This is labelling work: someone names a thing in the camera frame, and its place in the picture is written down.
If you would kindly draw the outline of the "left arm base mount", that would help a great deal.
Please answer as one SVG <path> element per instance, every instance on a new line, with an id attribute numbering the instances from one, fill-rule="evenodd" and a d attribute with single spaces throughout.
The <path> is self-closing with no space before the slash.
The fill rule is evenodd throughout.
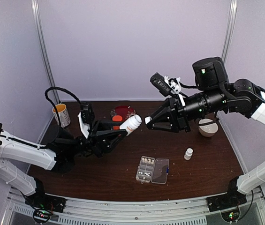
<path id="1" fill-rule="evenodd" d="M 44 190 L 36 189 L 32 195 L 24 195 L 25 203 L 33 209 L 32 218 L 37 224 L 47 223 L 55 212 L 62 213 L 66 205 L 66 199 L 53 195 L 47 195 Z"/>

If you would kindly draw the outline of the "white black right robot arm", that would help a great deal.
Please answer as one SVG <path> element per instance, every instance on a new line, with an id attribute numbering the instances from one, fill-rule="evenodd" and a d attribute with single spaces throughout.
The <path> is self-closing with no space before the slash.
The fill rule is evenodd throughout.
<path id="1" fill-rule="evenodd" d="M 178 78 L 155 73 L 150 81 L 166 97 L 164 103 L 145 118 L 148 129 L 177 133 L 190 131 L 191 120 L 223 111 L 240 113 L 265 125 L 265 89 L 247 79 L 230 83 L 220 57 L 211 57 L 193 63 L 195 89 L 198 93 L 181 93 L 183 84 Z"/>

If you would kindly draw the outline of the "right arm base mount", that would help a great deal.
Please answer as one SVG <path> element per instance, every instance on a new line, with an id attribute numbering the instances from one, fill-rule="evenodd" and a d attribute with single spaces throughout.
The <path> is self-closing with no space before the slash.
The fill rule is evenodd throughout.
<path id="1" fill-rule="evenodd" d="M 237 191 L 207 197 L 210 212 L 220 211 L 221 218 L 228 223 L 237 222 L 241 218 L 239 206 L 247 202 L 246 195 Z"/>

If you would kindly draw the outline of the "white pill bottle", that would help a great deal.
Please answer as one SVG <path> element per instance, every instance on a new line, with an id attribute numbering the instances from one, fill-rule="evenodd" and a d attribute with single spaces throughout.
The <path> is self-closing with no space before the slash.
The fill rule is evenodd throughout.
<path id="1" fill-rule="evenodd" d="M 129 136 L 133 131 L 139 128 L 142 124 L 142 118 L 135 114 L 129 117 L 120 125 L 120 130 L 125 130 L 127 132 L 127 136 Z"/>
<path id="2" fill-rule="evenodd" d="M 184 159 L 185 160 L 190 160 L 193 155 L 193 149 L 192 148 L 187 148 L 184 154 Z"/>

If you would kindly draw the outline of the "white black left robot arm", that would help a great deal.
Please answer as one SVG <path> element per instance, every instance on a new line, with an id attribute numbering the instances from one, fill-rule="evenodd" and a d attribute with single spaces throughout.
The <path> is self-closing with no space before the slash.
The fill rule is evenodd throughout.
<path id="1" fill-rule="evenodd" d="M 75 157 L 102 157 L 111 152 L 127 136 L 125 129 L 114 130 L 114 122 L 96 121 L 88 134 L 73 137 L 67 130 L 55 126 L 53 140 L 46 145 L 26 141 L 2 129 L 0 123 L 0 178 L 17 188 L 39 208 L 49 205 L 42 181 L 31 177 L 9 160 L 22 161 L 55 173 L 67 173 L 75 165 Z"/>

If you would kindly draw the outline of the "clear plastic pill organizer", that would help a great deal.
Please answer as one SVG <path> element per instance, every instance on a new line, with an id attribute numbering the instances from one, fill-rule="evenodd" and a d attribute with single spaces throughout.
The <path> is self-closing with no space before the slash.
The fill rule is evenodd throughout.
<path id="1" fill-rule="evenodd" d="M 154 164 L 142 163 L 142 158 L 154 159 Z M 147 156 L 141 156 L 139 165 L 136 172 L 136 181 L 143 183 L 161 184 L 164 185 L 167 182 L 167 176 L 169 173 L 169 163 L 168 158 L 153 158 Z M 138 174 L 139 171 L 150 172 L 151 176 L 144 176 Z M 139 177 L 146 177 L 145 180 L 139 180 Z"/>

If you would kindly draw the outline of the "orange pill bottle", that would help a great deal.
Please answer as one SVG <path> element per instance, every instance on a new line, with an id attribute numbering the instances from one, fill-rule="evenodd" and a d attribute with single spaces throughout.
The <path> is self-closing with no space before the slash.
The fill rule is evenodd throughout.
<path id="1" fill-rule="evenodd" d="M 120 115 L 115 115 L 112 117 L 112 121 L 114 122 L 113 130 L 119 130 L 120 125 L 123 123 L 123 117 Z"/>

